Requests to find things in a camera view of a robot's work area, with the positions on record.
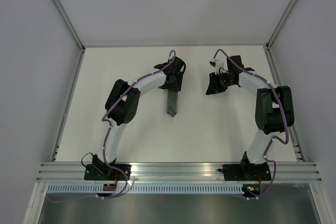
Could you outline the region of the grey cloth napkin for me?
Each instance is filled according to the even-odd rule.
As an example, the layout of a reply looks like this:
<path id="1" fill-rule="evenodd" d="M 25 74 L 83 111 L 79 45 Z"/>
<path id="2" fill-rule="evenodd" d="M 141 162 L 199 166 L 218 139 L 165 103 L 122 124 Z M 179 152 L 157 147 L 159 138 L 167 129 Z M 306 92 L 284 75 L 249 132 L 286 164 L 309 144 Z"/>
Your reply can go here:
<path id="1" fill-rule="evenodd" d="M 166 100 L 166 112 L 172 118 L 177 114 L 178 92 L 168 90 Z"/>

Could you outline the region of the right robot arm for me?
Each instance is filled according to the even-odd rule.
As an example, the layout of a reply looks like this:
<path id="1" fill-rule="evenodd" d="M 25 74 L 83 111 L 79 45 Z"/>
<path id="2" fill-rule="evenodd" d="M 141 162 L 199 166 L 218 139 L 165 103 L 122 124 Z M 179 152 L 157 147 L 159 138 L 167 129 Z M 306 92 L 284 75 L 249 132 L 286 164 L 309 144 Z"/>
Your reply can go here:
<path id="1" fill-rule="evenodd" d="M 253 68 L 245 67 L 241 60 L 240 56 L 231 56 L 226 61 L 213 58 L 209 62 L 215 71 L 209 75 L 206 95 L 239 86 L 256 98 L 255 122 L 258 130 L 250 148 L 244 152 L 239 164 L 223 165 L 218 171 L 226 181 L 270 181 L 267 153 L 274 140 L 289 143 L 288 129 L 295 121 L 291 89 L 269 83 Z"/>

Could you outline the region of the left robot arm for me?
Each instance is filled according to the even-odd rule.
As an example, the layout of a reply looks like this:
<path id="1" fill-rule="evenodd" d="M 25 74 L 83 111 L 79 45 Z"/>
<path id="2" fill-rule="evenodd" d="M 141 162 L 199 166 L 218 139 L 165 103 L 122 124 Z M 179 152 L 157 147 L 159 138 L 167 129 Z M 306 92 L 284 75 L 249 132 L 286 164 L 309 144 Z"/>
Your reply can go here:
<path id="1" fill-rule="evenodd" d="M 137 112 L 140 97 L 159 88 L 167 91 L 169 116 L 177 114 L 177 97 L 182 89 L 185 62 L 177 56 L 169 56 L 165 63 L 154 66 L 153 70 L 134 81 L 119 79 L 115 82 L 105 104 L 106 113 L 102 122 L 108 123 L 108 131 L 101 150 L 92 157 L 86 173 L 93 173 L 99 179 L 108 180 L 119 172 L 115 165 L 121 135 Z"/>

